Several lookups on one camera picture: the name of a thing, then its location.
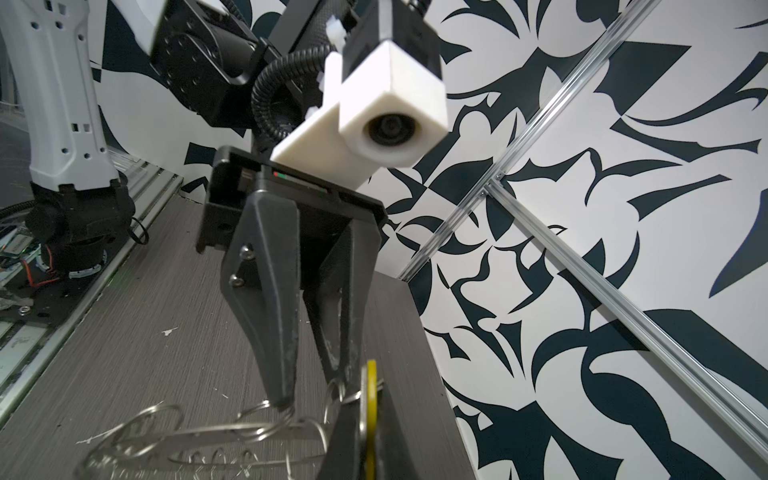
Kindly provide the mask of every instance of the black wall pattern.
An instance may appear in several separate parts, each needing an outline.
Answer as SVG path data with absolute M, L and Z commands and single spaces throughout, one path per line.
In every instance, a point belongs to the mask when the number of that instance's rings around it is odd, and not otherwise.
M 697 18 L 699 8 L 714 16 Z M 756 279 L 766 278 L 768 263 L 768 44 L 743 33 L 766 27 L 743 20 L 765 18 L 749 8 L 756 6 L 662 2 L 646 20 L 650 27 L 622 44 L 580 94 L 586 100 L 574 101 L 503 183 L 762 414 L 768 370 L 748 337 L 764 338 L 764 312 L 752 303 L 764 296 L 765 283 Z M 672 25 L 665 17 L 691 38 L 680 33 L 667 35 L 679 43 L 653 42 L 654 25 L 657 33 L 658 25 Z M 712 38 L 727 45 L 717 55 Z M 703 60 L 702 51 L 712 55 Z M 720 56 L 729 53 L 740 63 L 725 66 Z M 729 77 L 723 82 L 724 75 L 713 74 L 719 84 L 701 78 L 705 88 L 684 103 L 677 95 L 692 88 L 682 79 L 694 60 Z M 578 127 L 584 124 L 589 128 Z M 713 208 L 718 204 L 727 209 Z M 495 200 L 474 214 L 454 235 L 472 248 L 437 253 L 409 285 L 479 478 L 765 475 L 686 403 L 676 392 L 682 385 L 671 386 L 668 374 L 649 366 L 650 353 L 637 338 Z M 724 214 L 741 227 L 722 227 Z M 676 237 L 684 232 L 676 225 L 698 228 L 697 219 L 709 220 L 710 231 Z M 430 220 L 429 229 L 437 224 Z M 692 263 L 667 263 L 670 257 L 657 258 L 665 247 L 702 253 L 686 257 Z M 666 277 L 679 281 L 664 283 Z M 654 289 L 656 283 L 672 295 Z M 578 364 L 563 367 L 563 358 Z M 553 383 L 563 389 L 556 399 L 548 389 Z M 573 384 L 586 403 L 571 398 Z M 582 415 L 591 421 L 580 424 Z M 633 435 L 641 444 L 621 451 Z M 566 463 L 554 460 L 553 445 Z M 645 453 L 644 470 L 636 455 Z M 655 475 L 659 465 L 666 475 Z

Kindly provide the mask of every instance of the metal frame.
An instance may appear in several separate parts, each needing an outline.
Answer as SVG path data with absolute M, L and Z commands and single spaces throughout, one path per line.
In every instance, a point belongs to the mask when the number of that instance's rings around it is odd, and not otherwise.
M 514 198 L 498 180 L 486 187 L 514 218 L 598 298 L 627 328 L 693 390 L 741 439 L 768 462 L 768 425 L 733 394 L 710 370 L 664 332 L 622 292 L 552 233 L 534 214 Z
M 579 91 L 594 77 L 608 58 L 616 51 L 634 29 L 648 16 L 660 0 L 634 0 L 627 9 L 611 24 L 605 33 L 592 45 L 589 52 L 581 59 L 576 68 L 568 75 L 558 93 L 531 119 L 525 130 L 509 144 L 502 157 L 493 164 L 466 196 L 458 203 L 456 209 L 438 227 L 411 260 L 406 268 L 398 275 L 400 280 L 409 282 L 427 263 L 432 255 L 451 237 L 451 234 L 462 224 L 469 212 L 480 201 L 480 193 L 485 185 L 493 179 L 500 179 L 522 157 L 533 143 L 551 125 L 560 112 L 569 104 Z
M 5 51 L 5 42 L 0 36 L 0 111 L 10 110 L 19 107 L 18 95 L 16 92 L 16 81 L 13 78 L 11 69 L 11 59 Z

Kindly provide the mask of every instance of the gray table surface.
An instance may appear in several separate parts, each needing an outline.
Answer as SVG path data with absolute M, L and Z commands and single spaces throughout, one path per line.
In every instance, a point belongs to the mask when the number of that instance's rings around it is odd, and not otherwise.
M 181 405 L 184 425 L 201 426 L 230 422 L 264 399 L 250 346 L 218 289 L 223 254 L 194 251 L 201 211 L 170 200 L 150 244 L 133 250 L 0 432 L 0 478 L 71 478 L 99 441 L 85 440 L 159 402 Z M 304 312 L 301 327 L 296 409 L 319 418 L 325 386 Z M 405 283 L 375 275 L 364 336 L 422 479 L 474 478 Z M 261 455 L 284 456 L 270 445 Z M 313 448 L 301 445 L 292 458 Z M 285 477 L 284 469 L 263 476 Z
M 0 121 L 0 208 L 32 200 L 29 134 Z

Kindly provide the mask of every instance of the bolt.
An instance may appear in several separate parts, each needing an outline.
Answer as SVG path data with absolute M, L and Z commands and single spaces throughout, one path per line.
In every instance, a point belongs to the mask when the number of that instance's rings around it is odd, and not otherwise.
M 230 285 L 234 288 L 245 285 L 245 280 L 239 278 L 234 273 L 230 275 Z
M 240 247 L 240 259 L 241 260 L 253 260 L 256 258 L 256 254 L 253 252 L 253 249 L 248 245 L 243 245 Z

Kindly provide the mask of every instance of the yellow disc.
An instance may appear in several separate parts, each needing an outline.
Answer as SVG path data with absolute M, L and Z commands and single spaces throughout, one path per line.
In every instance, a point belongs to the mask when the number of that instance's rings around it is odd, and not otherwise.
M 368 385 L 366 392 L 366 480 L 376 478 L 376 450 L 374 438 L 376 434 L 376 361 L 368 360 Z

